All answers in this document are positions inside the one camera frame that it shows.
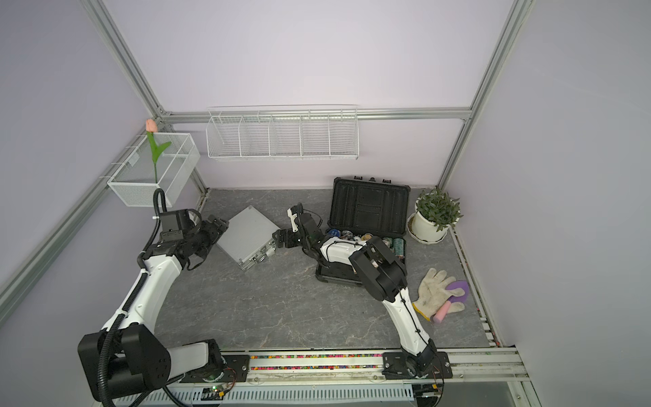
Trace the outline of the silver aluminium poker case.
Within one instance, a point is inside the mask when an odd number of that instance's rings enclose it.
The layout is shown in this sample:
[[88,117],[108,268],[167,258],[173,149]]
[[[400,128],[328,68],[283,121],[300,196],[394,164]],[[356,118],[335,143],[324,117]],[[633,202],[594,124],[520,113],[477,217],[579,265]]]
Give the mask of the silver aluminium poker case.
[[241,270],[247,271],[275,254],[273,233],[278,230],[276,224],[249,205],[229,220],[229,227],[217,245]]

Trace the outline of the dark grey poker case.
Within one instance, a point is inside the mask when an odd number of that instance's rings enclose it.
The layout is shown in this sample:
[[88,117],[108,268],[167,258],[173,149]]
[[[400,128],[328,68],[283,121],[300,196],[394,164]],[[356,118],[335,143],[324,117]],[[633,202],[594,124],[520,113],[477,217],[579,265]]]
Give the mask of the dark grey poker case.
[[406,232],[410,187],[383,179],[338,177],[333,183],[327,221],[330,229],[354,235],[403,237]]

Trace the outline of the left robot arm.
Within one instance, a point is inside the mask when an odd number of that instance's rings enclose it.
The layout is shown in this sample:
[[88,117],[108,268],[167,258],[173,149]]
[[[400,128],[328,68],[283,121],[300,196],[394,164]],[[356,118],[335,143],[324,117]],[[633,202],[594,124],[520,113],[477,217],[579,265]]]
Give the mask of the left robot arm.
[[153,204],[155,226],[137,256],[137,280],[112,317],[77,347],[93,398],[104,406],[131,395],[140,405],[185,376],[217,382],[229,368],[214,339],[167,348],[154,333],[174,281],[194,270],[193,259],[206,261],[228,223],[203,219],[195,209],[168,210],[161,188],[154,191]]

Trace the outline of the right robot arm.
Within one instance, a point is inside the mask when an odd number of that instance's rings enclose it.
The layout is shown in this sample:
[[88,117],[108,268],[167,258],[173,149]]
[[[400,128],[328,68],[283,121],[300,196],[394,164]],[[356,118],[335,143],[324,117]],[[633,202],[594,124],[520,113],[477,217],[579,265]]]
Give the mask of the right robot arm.
[[288,210],[291,227],[278,229],[272,237],[277,247],[300,247],[320,266],[347,266],[372,298],[380,301],[396,327],[405,358],[405,373],[398,377],[426,377],[439,360],[437,347],[418,320],[410,300],[405,264],[379,237],[367,241],[327,235],[309,213],[296,205]]

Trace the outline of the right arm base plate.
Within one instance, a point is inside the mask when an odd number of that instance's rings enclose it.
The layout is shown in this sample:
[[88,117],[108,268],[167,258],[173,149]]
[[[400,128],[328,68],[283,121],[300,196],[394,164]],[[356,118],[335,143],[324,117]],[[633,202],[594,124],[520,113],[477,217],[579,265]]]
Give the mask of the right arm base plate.
[[404,351],[382,355],[382,374],[388,380],[443,379],[453,377],[451,362],[445,352],[415,357]]

